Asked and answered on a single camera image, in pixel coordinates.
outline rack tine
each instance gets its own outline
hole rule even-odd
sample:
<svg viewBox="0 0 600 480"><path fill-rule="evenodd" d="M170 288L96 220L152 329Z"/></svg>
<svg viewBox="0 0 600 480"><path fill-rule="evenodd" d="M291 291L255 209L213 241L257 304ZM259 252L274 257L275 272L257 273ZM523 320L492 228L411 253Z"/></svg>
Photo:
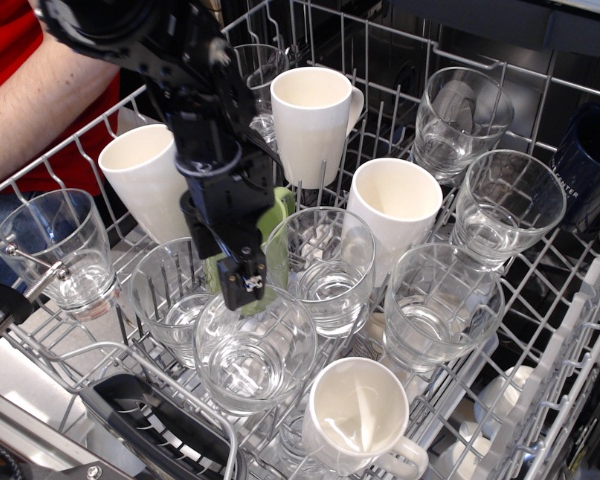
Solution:
<svg viewBox="0 0 600 480"><path fill-rule="evenodd" d="M167 301L167 311L169 311L171 309L171 292L169 291L169 280L164 265L160 265L160 273L162 273L162 280L164 281L164 298Z"/></svg>
<svg viewBox="0 0 600 480"><path fill-rule="evenodd" d="M193 266L193 245L191 242L187 244L187 252L189 253L189 270L191 271L191 291L193 291L196 288L196 270Z"/></svg>
<svg viewBox="0 0 600 480"><path fill-rule="evenodd" d="M153 300L153 312L156 315L156 322L160 320L160 314L158 313L158 299L156 298L156 289L153 286L153 280L151 277L147 277L149 282L149 291L151 292L151 300Z"/></svg>
<svg viewBox="0 0 600 480"><path fill-rule="evenodd" d="M136 314L136 326L138 327L138 335L140 336L140 338L144 337L144 329L142 328L142 320L140 320L140 317L138 316L138 314Z"/></svg>
<svg viewBox="0 0 600 480"><path fill-rule="evenodd" d="M116 303L116 314L118 315L118 323L120 324L120 332L122 333L122 341L128 347L129 340L127 339L127 329L124 326L124 312L122 307Z"/></svg>
<svg viewBox="0 0 600 480"><path fill-rule="evenodd" d="M173 254L173 259L176 263L176 271L178 274L178 293L180 294L180 298L184 297L184 286L182 284L182 271L180 270L180 255L177 253Z"/></svg>

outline drinking glass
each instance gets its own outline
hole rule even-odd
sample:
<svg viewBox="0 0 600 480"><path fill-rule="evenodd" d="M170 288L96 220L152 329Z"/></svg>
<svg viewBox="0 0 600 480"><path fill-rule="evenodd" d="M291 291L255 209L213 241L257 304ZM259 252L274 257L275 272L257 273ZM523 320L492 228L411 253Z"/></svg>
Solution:
<svg viewBox="0 0 600 480"><path fill-rule="evenodd" d="M238 58L240 75L256 100L257 115L249 126L260 133L273 150L277 150L270 87L274 78L289 69L289 59L282 50L271 45L238 45L233 50Z"/></svg>
<svg viewBox="0 0 600 480"><path fill-rule="evenodd" d="M217 295L200 314L193 337L202 385L217 405L239 416L276 407L299 393L317 348L309 313L271 285L262 300L235 311Z"/></svg>
<svg viewBox="0 0 600 480"><path fill-rule="evenodd" d="M77 320L105 314L120 293L104 223L83 190L48 192L18 207L0 225L0 255L27 285L62 262L68 275L44 293Z"/></svg>
<svg viewBox="0 0 600 480"><path fill-rule="evenodd" d="M416 117L411 159L442 185L457 185L465 168L491 150L513 122L502 85L484 73L451 67L434 73Z"/></svg>
<svg viewBox="0 0 600 480"><path fill-rule="evenodd" d="M194 367L194 323L211 298L203 261L189 237L146 254L130 281L130 302L155 339L184 366Z"/></svg>
<svg viewBox="0 0 600 480"><path fill-rule="evenodd" d="M499 277L463 247L420 245L396 264L384 301L384 351L428 372L482 345L504 314Z"/></svg>
<svg viewBox="0 0 600 480"><path fill-rule="evenodd" d="M493 150L467 170L451 241L496 270L555 227L566 206L560 180L546 165L514 150Z"/></svg>
<svg viewBox="0 0 600 480"><path fill-rule="evenodd" d="M270 461L286 478L338 480L341 477L336 472L307 455L302 443L302 422L307 408L307 400L308 395L305 395L280 425L277 437L271 443L272 458Z"/></svg>
<svg viewBox="0 0 600 480"><path fill-rule="evenodd" d="M347 335L369 315L375 241L367 224L340 208L296 212L265 245L269 282L300 300L325 337Z"/></svg>

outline cable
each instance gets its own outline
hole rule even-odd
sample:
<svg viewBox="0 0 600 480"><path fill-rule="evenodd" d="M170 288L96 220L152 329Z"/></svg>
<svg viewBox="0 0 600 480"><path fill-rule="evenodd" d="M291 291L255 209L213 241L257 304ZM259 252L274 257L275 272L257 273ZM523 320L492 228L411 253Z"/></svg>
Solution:
<svg viewBox="0 0 600 480"><path fill-rule="evenodd" d="M14 480L24 480L24 475L22 475L22 470L20 470L18 462L13 458L13 455L2 447L0 447L0 458L2 458L11 469Z"/></svg>

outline person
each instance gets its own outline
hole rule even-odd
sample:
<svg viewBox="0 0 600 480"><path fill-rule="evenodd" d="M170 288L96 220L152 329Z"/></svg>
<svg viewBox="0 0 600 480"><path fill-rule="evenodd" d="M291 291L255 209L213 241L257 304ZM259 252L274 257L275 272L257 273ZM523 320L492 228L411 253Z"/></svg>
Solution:
<svg viewBox="0 0 600 480"><path fill-rule="evenodd" d="M72 51L47 33L37 19L37 0L0 1L0 182L68 138L120 98L119 67ZM111 118L116 128L116 118ZM97 161L111 141L104 122L80 137ZM68 188L100 196L93 167L75 144L50 157L53 172ZM44 165L17 181L25 196L56 190ZM0 223L20 205L0 192ZM0 265L2 283L15 281Z"/></svg>

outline mug handle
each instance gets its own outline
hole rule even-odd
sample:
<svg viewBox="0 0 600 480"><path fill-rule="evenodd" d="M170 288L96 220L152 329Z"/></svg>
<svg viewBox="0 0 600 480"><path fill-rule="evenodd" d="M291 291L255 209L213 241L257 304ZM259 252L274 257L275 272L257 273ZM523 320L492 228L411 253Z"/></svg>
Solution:
<svg viewBox="0 0 600 480"><path fill-rule="evenodd" d="M405 457L410 463L405 463L390 453L385 453L377 457L372 462L373 465L402 480L415 480L424 475L429 466L429 456L420 445L402 437L392 450Z"/></svg>
<svg viewBox="0 0 600 480"><path fill-rule="evenodd" d="M349 108L349 121L347 122L347 135L351 133L353 127L358 122L362 109L364 108L364 94L358 87L351 87L351 107Z"/></svg>

